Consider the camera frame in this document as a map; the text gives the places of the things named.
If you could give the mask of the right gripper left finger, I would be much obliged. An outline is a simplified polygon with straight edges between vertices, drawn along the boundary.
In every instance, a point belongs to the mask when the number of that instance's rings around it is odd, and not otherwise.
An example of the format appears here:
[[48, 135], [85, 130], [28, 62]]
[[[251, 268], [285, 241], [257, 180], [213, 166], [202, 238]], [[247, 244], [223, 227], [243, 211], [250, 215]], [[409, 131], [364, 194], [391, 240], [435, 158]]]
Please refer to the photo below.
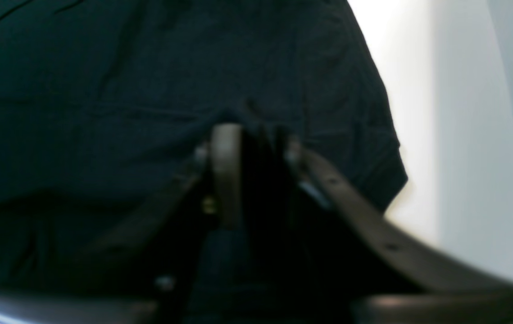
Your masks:
[[226, 230], [238, 230], [242, 223], [242, 144], [242, 126], [224, 123], [214, 126], [195, 150], [201, 173], [211, 181], [201, 209]]

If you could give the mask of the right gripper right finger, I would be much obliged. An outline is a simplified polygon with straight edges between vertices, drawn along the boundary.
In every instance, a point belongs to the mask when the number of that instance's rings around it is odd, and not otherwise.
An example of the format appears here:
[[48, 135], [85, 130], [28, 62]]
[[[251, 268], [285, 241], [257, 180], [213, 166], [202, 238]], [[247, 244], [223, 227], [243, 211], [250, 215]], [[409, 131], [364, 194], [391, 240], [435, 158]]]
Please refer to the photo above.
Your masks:
[[337, 324], [513, 324], [513, 283], [437, 252], [386, 221], [328, 160], [283, 138], [291, 225]]

